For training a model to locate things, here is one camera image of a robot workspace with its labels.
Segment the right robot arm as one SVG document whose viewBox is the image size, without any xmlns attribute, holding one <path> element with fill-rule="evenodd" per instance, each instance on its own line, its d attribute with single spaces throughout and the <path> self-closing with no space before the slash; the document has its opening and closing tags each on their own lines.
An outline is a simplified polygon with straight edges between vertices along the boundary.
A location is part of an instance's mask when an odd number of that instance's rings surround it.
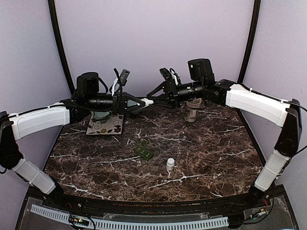
<svg viewBox="0 0 307 230">
<path fill-rule="evenodd" d="M 147 94 L 149 100 L 166 101 L 175 108 L 180 102 L 202 98 L 218 105 L 240 109 L 260 116 L 281 127 L 273 152 L 259 176 L 253 190 L 245 196 L 245 204 L 255 208 L 263 201 L 263 193 L 269 189 L 290 160 L 300 152 L 298 149 L 302 134 L 300 102 L 274 98 L 231 80 L 216 81 L 207 58 L 188 61 L 191 83 L 181 84 L 177 74 L 166 68 L 159 71 L 164 81 Z"/>
</svg>

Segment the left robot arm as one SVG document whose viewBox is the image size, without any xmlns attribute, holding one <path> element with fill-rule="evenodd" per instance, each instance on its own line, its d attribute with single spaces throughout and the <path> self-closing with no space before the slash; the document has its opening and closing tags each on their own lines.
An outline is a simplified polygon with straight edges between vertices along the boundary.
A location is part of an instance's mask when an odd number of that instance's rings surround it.
<svg viewBox="0 0 307 230">
<path fill-rule="evenodd" d="M 123 115 L 149 105 L 147 99 L 139 99 L 123 91 L 128 71 L 117 74 L 116 81 L 105 92 L 100 93 L 103 80 L 96 72 L 87 72 L 77 78 L 77 88 L 71 98 L 30 111 L 0 114 L 0 165 L 12 170 L 30 185 L 49 195 L 48 199 L 57 209 L 63 209 L 68 199 L 61 193 L 61 186 L 48 174 L 30 162 L 19 150 L 17 141 L 52 127 L 74 124 L 83 120 L 90 112 L 111 112 Z"/>
</svg>

